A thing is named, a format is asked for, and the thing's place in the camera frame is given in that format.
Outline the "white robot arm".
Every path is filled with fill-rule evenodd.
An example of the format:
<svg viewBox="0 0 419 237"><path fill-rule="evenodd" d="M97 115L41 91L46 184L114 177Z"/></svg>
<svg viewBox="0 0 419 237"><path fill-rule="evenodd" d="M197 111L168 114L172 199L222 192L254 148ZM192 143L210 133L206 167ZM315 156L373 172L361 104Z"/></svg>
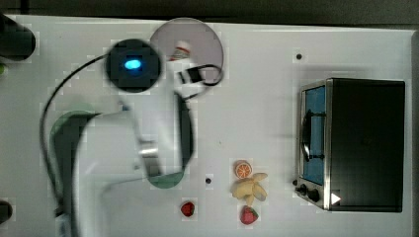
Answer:
<svg viewBox="0 0 419 237"><path fill-rule="evenodd" d="M65 237L109 237L102 196L113 185L181 176L194 152L188 100L203 83L191 46L168 54L141 39L125 39L105 54L106 82L116 112L69 112L50 134L63 187Z"/></svg>

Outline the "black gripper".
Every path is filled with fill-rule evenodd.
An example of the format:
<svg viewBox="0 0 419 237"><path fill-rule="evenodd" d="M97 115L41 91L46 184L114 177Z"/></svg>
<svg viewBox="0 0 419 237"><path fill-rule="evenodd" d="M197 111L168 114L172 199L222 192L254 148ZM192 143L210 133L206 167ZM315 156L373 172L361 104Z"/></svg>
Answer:
<svg viewBox="0 0 419 237"><path fill-rule="evenodd" d="M203 83L204 78L201 73L201 66L188 68L185 71L178 72L182 84L194 84L194 83Z"/></svg>

